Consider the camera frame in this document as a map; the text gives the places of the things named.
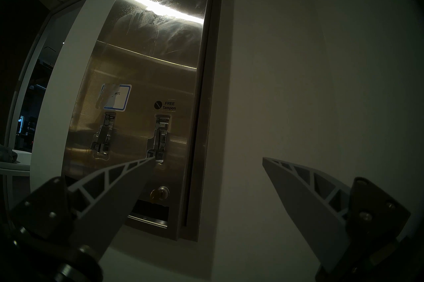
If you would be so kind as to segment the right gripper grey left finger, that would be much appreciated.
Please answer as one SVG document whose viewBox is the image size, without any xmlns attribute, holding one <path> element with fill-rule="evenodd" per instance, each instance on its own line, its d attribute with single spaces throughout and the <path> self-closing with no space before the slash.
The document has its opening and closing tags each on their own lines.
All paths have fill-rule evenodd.
<svg viewBox="0 0 424 282">
<path fill-rule="evenodd" d="M 10 281 L 102 282 L 99 261 L 155 165 L 120 163 L 70 186 L 53 177 L 22 199 L 10 212 Z"/>
</svg>

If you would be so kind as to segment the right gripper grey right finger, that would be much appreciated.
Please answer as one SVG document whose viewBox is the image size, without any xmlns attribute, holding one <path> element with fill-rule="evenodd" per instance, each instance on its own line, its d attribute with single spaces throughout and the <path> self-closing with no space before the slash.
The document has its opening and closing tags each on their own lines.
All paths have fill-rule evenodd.
<svg viewBox="0 0 424 282">
<path fill-rule="evenodd" d="M 364 177 L 349 187 L 314 168 L 263 157 L 287 214 L 320 262 L 318 273 L 371 273 L 398 249 L 410 212 Z"/>
</svg>

